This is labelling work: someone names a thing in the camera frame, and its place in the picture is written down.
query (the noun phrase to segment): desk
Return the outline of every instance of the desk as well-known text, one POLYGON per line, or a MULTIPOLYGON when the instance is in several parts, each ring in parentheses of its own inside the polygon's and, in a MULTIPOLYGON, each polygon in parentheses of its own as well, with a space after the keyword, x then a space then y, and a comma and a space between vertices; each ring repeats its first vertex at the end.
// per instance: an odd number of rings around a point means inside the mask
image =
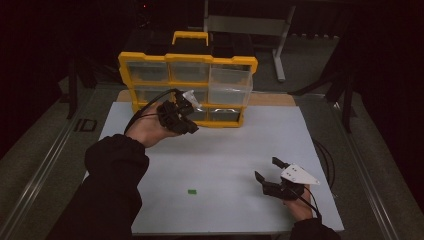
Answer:
MULTIPOLYGON (((254 171, 279 182, 272 157, 297 163, 320 180, 312 186, 323 223, 343 224, 326 184, 309 132, 288 95, 252 94, 241 128, 200 128, 168 138, 146 150, 149 169, 138 189, 143 207, 135 235, 275 234, 290 231, 294 219, 281 201, 262 194, 254 171), (253 106, 286 99, 289 106, 253 106)), ((122 92, 109 112, 100 138, 122 132, 132 116, 122 92)))

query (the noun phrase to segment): black sleeve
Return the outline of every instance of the black sleeve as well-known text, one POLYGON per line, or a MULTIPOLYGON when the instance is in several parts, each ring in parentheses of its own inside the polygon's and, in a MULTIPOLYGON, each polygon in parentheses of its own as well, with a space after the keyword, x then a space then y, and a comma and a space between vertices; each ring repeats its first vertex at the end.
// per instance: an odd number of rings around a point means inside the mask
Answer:
POLYGON ((139 142, 106 137, 85 154, 89 176, 56 222, 48 239, 131 239, 142 202, 137 185, 149 158, 139 142))
POLYGON ((340 240, 340 236, 331 228, 321 224, 317 218, 296 222, 290 240, 340 240))

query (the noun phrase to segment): person's arm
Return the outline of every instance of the person's arm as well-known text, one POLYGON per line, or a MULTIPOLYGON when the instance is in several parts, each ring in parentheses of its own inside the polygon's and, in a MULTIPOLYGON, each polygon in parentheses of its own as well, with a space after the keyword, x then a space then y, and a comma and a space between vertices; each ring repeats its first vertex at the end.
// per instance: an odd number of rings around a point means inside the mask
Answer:
MULTIPOLYGON (((307 202, 311 202, 311 194, 308 190, 305 189, 301 197, 307 202)), ((284 200, 283 203, 296 220, 291 231, 290 240, 341 239, 333 229, 324 226, 319 219, 313 218, 312 209, 300 199, 294 201, 284 200)))
MULTIPOLYGON (((144 114, 155 114, 157 106, 144 114)), ((176 135, 151 115, 134 122, 125 135, 106 137, 87 149, 89 176, 47 239, 131 239, 142 205, 137 185, 149 166, 145 148, 176 135)))

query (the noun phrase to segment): white plastic part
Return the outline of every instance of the white plastic part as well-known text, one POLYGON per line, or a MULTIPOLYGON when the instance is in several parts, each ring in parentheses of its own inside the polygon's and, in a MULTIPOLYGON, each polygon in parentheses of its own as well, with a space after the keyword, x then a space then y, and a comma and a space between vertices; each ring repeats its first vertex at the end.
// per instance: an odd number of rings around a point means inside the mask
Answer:
POLYGON ((284 169, 284 171, 281 173, 281 177, 299 184, 321 184, 315 177, 296 164, 292 164, 284 169))
POLYGON ((194 96, 193 92, 194 92, 194 90, 187 91, 187 92, 183 93, 183 97, 185 99, 187 99, 189 102, 191 102, 191 104, 193 104, 195 107, 198 107, 198 108, 202 107, 202 104, 200 104, 197 101, 197 99, 194 96))

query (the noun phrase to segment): transparent compartment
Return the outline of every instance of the transparent compartment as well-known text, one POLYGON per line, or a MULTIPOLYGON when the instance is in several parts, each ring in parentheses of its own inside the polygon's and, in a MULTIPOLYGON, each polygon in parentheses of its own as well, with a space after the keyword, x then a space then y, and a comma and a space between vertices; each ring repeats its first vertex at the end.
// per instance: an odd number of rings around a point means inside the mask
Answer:
POLYGON ((187 116, 192 121, 205 121, 207 116, 206 108, 194 108, 194 113, 187 116))
POLYGON ((209 83, 247 86, 252 81, 248 65, 212 64, 209 83))
POLYGON ((206 103, 208 101, 208 87, 180 87, 180 86, 174 86, 173 88, 176 88, 181 91, 190 91, 194 90, 193 94, 196 100, 199 103, 206 103))
POLYGON ((208 103, 247 106, 252 82, 248 86, 209 84, 208 103))
POLYGON ((238 122, 241 108, 210 108, 209 121, 238 122))
MULTIPOLYGON (((157 97, 162 92, 169 90, 169 87, 165 86, 136 86, 135 93, 137 95, 137 100, 139 102, 150 102, 155 97, 157 97)), ((158 101, 164 102, 166 100, 171 100, 172 93, 166 94, 161 97, 158 101)))
POLYGON ((171 76, 177 82, 208 82, 209 64, 199 62, 170 62, 171 76))
POLYGON ((132 81, 167 82, 169 78, 166 62, 128 61, 127 67, 132 81))

